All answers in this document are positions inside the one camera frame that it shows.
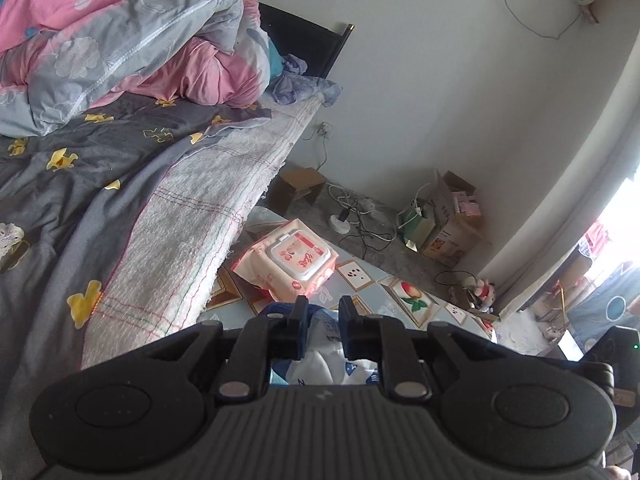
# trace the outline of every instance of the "yellow flower print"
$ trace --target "yellow flower print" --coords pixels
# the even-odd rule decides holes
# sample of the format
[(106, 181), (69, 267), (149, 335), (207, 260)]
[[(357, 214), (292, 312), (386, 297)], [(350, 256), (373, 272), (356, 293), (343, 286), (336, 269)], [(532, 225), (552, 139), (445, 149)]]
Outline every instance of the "yellow flower print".
[(170, 101), (167, 101), (165, 99), (158, 99), (158, 101), (156, 101), (157, 105), (162, 105), (162, 108), (167, 108), (168, 106), (175, 106), (175, 99), (171, 99)]
[(113, 121), (113, 116), (105, 117), (104, 114), (87, 114), (84, 118), (85, 121), (93, 121), (95, 123), (106, 123)]
[(76, 328), (82, 328), (87, 322), (94, 306), (100, 300), (102, 292), (102, 283), (97, 280), (91, 280), (86, 286), (84, 294), (79, 292), (66, 298), (66, 304), (71, 309), (71, 317), (74, 320)]
[(229, 119), (223, 119), (219, 115), (216, 115), (211, 121), (211, 124), (229, 124), (230, 122), (231, 121)]
[(120, 181), (114, 180), (110, 184), (107, 184), (106, 186), (104, 186), (104, 189), (120, 189)]
[(24, 149), (27, 146), (27, 139), (15, 139), (14, 142), (9, 145), (9, 156), (21, 155), (24, 153)]
[(142, 130), (142, 134), (147, 139), (155, 139), (156, 142), (174, 140), (174, 134), (172, 134), (171, 131), (167, 130), (166, 128), (162, 128), (160, 131), (158, 131), (157, 128), (154, 128), (153, 130)]
[(198, 132), (197, 134), (191, 134), (190, 137), (191, 137), (191, 143), (195, 144), (202, 138), (202, 134)]
[(72, 162), (78, 159), (78, 156), (75, 153), (71, 153), (69, 156), (65, 156), (66, 148), (62, 148), (61, 150), (56, 150), (51, 155), (51, 159), (47, 164), (48, 170), (61, 170), (63, 168), (72, 168), (74, 165)]

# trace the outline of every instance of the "tiled table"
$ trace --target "tiled table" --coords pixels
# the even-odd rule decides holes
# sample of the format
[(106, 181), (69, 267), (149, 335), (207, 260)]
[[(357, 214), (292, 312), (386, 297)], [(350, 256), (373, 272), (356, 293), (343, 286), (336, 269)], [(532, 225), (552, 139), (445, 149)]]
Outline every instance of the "tiled table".
[[(240, 328), (269, 303), (253, 285), (228, 269), (247, 247), (283, 222), (286, 222), (283, 217), (263, 207), (256, 206), (252, 210), (232, 253), (218, 271), (207, 309), (198, 320), (217, 319), (227, 329)], [(491, 338), (490, 331), (476, 316), (330, 245), (339, 255), (335, 272), (309, 298), (311, 303), (337, 309), (340, 297), (347, 295), (353, 298), (362, 314), (396, 317), (407, 328), (426, 330), (432, 321), (446, 321)]]

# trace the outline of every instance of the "purple cloth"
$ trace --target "purple cloth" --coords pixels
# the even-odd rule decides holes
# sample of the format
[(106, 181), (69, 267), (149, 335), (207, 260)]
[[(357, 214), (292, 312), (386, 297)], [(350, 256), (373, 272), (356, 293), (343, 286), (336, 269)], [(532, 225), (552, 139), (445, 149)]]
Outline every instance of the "purple cloth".
[(309, 99), (320, 92), (324, 94), (322, 106), (331, 106), (342, 92), (342, 87), (328, 79), (321, 77), (308, 77), (306, 62), (299, 57), (289, 54), (284, 57), (282, 74), (271, 86), (273, 100), (281, 105), (290, 105), (297, 101)]

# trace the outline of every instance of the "black bed headboard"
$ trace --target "black bed headboard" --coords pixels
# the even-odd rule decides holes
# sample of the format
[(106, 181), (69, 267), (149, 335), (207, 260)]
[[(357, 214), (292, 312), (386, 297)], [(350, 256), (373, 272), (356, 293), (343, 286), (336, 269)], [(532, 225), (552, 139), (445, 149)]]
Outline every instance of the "black bed headboard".
[(305, 75), (324, 78), (329, 75), (329, 70), (354, 29), (354, 25), (349, 24), (344, 33), (336, 34), (267, 4), (260, 4), (260, 26), (281, 56), (298, 56), (308, 65)]

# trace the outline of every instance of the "wet wipes lid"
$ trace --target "wet wipes lid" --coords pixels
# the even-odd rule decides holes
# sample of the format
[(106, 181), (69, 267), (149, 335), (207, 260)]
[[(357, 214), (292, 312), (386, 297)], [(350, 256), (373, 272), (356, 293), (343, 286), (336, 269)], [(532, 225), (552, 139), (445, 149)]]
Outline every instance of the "wet wipes lid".
[(280, 236), (267, 250), (268, 257), (293, 279), (311, 278), (330, 257), (329, 246), (301, 229)]

